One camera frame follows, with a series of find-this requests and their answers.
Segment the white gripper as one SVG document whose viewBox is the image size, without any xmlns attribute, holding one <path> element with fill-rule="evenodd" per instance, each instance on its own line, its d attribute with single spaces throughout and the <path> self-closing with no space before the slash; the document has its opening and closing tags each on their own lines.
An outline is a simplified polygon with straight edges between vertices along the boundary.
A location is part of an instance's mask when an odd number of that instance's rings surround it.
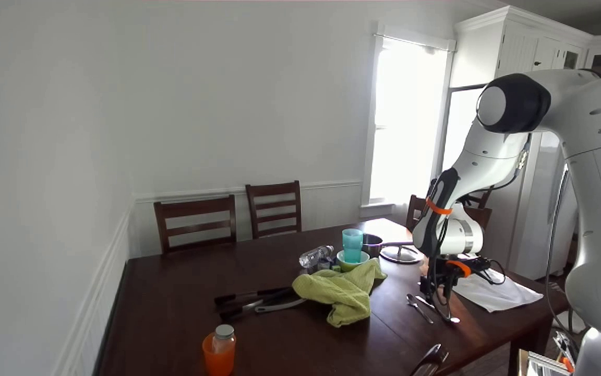
<svg viewBox="0 0 601 376">
<path fill-rule="evenodd" d="M 440 254 L 429 261 L 426 275 L 432 280 L 440 280 L 438 293 L 451 301 L 451 293 L 457 285 L 457 278 L 467 278 L 472 274 L 487 271 L 490 261 L 487 257 L 462 257 L 462 254 Z M 432 299 L 437 286 L 432 280 L 420 278 L 420 293 L 426 299 Z"/>
</svg>

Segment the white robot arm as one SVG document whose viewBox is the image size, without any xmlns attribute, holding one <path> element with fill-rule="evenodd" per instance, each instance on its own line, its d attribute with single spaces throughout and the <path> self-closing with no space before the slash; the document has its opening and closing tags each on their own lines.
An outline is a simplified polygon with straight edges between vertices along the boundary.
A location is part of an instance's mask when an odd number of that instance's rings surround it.
<svg viewBox="0 0 601 376">
<path fill-rule="evenodd" d="M 426 213 L 413 230 L 429 257 L 422 296 L 449 317 L 457 280 L 479 271 L 482 231 L 462 200 L 514 175 L 526 140 L 557 137 L 551 179 L 570 187 L 579 210 L 579 254 L 566 278 L 570 307 L 589 326 L 576 376 L 601 376 L 601 76 L 581 69 L 509 73 L 487 84 L 457 161 L 432 179 Z"/>
</svg>

